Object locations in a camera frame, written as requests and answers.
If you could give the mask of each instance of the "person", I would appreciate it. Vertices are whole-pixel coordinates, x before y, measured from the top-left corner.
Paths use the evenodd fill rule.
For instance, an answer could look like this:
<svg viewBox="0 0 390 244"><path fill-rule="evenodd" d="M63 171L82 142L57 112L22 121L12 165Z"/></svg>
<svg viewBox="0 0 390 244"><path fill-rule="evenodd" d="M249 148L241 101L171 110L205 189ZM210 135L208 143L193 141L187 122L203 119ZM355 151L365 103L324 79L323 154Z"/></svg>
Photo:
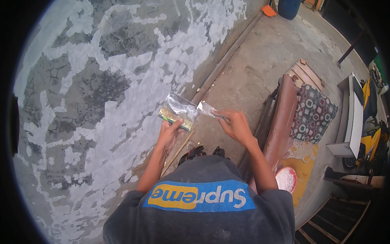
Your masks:
<svg viewBox="0 0 390 244"><path fill-rule="evenodd" d="M242 111L214 111L224 132L250 154L258 194L232 161L195 157L160 174L183 122L163 121L137 189L107 219L103 240L116 243L294 243L290 193L278 185ZM227 124L221 117L230 119Z"/></svg>

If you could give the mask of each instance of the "metal rod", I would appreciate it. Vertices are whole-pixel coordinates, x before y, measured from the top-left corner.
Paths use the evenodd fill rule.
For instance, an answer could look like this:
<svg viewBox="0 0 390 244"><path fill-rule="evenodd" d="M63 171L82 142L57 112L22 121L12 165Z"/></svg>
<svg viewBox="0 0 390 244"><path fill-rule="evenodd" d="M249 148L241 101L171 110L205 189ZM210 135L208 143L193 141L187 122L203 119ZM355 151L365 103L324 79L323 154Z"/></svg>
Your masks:
<svg viewBox="0 0 390 244"><path fill-rule="evenodd" d="M348 54L352 51L352 49L355 48L355 46L358 44L359 40L364 36L365 33L366 33L366 30L362 30L362 32L359 34L358 38L356 38L355 42L352 43L352 45L344 53L344 55L336 62L337 66L339 68L341 68L341 62L348 56Z"/></svg>

